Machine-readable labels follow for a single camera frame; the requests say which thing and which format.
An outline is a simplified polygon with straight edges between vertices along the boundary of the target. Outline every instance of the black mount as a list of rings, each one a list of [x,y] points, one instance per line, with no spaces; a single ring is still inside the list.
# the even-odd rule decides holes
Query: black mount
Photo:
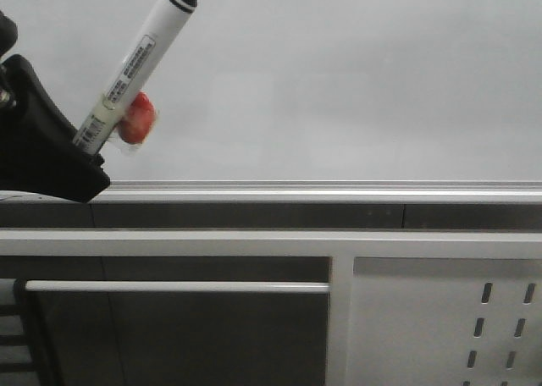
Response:
[[[0,57],[17,40],[17,27],[0,11]],[[87,202],[110,185],[103,158],[73,143],[76,129],[45,92],[20,55],[0,67],[0,190],[29,191]]]

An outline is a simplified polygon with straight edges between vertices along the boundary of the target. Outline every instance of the perforated panel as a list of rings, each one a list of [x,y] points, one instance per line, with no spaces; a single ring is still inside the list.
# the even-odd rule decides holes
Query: perforated panel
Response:
[[[539,386],[542,261],[357,258],[351,386]]]

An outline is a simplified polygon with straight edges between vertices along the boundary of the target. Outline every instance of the white marker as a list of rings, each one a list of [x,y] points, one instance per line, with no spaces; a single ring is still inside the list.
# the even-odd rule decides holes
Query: white marker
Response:
[[[157,0],[132,48],[73,140],[96,155],[196,9],[197,0]]]

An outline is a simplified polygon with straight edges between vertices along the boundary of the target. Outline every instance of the slot hole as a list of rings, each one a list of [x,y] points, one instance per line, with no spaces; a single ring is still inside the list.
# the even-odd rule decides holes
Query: slot hole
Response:
[[[520,338],[523,335],[523,329],[525,328],[525,318],[520,318],[517,320],[516,332],[514,333],[515,338]]]
[[[512,369],[514,367],[515,360],[516,360],[516,351],[512,350],[508,354],[508,359],[506,360],[506,369]]]
[[[489,297],[491,296],[491,290],[493,289],[492,283],[486,283],[484,286],[484,293],[482,294],[482,303],[488,304]]]
[[[531,283],[529,286],[527,286],[527,292],[525,293],[525,300],[523,300],[523,304],[531,304],[533,302],[535,287],[535,283]]]
[[[476,320],[476,326],[474,327],[474,336],[479,338],[482,336],[482,330],[484,329],[484,319],[479,318]]]
[[[474,367],[474,363],[476,363],[476,351],[475,351],[475,350],[471,350],[471,353],[468,354],[467,367],[468,367],[468,368],[473,368],[473,367]]]

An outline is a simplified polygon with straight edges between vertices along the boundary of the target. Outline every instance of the red fruit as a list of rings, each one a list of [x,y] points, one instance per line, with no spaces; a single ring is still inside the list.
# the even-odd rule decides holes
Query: red fruit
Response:
[[[142,143],[156,120],[156,112],[147,94],[140,92],[117,125],[120,139],[131,145]]]

